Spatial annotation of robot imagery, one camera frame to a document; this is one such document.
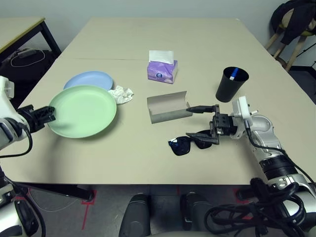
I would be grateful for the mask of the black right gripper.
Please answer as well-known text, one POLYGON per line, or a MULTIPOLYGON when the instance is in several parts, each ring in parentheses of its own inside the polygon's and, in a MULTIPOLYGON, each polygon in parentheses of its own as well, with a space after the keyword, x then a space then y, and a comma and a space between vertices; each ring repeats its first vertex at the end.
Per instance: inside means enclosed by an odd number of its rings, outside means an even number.
POLYGON ((219 105, 214 106, 194 106, 186 109, 191 113, 215 113, 210 121, 210 134, 204 133, 186 133, 187 136, 201 142, 219 145, 219 136, 234 135, 237 131, 237 126, 234 125, 233 117, 228 114, 221 114, 219 105))

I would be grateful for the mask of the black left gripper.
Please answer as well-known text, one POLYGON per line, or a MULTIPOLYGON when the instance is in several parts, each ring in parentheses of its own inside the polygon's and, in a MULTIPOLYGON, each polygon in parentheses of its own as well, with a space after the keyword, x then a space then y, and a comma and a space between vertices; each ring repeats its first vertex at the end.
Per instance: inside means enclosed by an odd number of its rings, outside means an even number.
POLYGON ((34 110, 33 105, 27 105, 21 107, 17 110, 17 113, 21 115, 29 125, 29 130, 31 133, 35 133, 41 129, 41 123, 48 123, 55 121, 56 118, 53 115, 55 108, 52 106, 45 106, 39 109, 41 114, 37 110, 34 110))

